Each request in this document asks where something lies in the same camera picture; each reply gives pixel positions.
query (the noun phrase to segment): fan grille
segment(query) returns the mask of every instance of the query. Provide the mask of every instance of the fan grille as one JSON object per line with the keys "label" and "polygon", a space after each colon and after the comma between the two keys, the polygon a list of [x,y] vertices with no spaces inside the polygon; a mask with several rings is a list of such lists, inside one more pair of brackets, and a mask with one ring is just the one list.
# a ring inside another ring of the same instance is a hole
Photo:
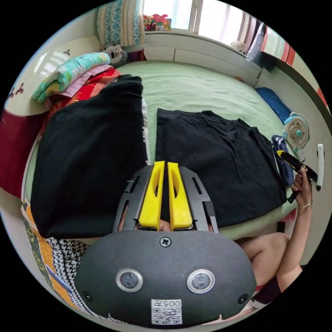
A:
{"label": "fan grille", "polygon": [[[301,131],[301,135],[297,135],[297,130]],[[296,119],[289,125],[289,139],[295,146],[305,145],[308,140],[308,130],[306,124],[300,120]]]}

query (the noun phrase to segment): knee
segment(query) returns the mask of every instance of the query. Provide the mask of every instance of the knee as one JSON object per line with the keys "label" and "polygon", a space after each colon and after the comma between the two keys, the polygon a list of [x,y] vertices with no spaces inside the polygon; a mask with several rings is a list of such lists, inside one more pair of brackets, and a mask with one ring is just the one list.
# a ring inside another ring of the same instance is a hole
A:
{"label": "knee", "polygon": [[272,233],[268,235],[269,245],[273,250],[284,252],[289,243],[290,237],[284,233]]}

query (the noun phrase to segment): window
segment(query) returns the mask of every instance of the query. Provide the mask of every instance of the window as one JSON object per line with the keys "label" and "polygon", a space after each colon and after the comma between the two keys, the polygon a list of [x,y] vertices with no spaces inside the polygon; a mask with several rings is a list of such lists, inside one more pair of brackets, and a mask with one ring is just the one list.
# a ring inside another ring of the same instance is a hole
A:
{"label": "window", "polygon": [[193,0],[144,0],[145,15],[164,15],[172,20],[172,29],[189,29]]}
{"label": "window", "polygon": [[218,0],[144,0],[144,14],[167,14],[172,31],[193,33],[226,45],[245,41],[250,16]]}

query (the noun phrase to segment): red cushion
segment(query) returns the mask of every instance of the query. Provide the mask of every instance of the red cushion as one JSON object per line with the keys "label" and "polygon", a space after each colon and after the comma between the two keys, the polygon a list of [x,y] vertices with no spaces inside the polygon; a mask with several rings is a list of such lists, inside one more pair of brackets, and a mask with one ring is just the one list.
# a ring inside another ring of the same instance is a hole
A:
{"label": "red cushion", "polygon": [[25,166],[45,113],[17,116],[4,109],[0,119],[0,187],[21,198]]}

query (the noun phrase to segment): bracelet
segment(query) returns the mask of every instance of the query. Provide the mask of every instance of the bracelet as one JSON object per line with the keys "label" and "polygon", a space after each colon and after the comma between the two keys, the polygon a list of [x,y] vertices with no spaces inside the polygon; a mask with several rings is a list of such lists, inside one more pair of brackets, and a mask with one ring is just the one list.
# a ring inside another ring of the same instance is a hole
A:
{"label": "bracelet", "polygon": [[310,206],[310,205],[311,205],[311,203],[308,203],[307,205],[305,205],[305,206],[302,206],[302,207],[298,207],[297,209],[298,209],[298,210],[300,210],[300,209],[307,208],[308,206]]}

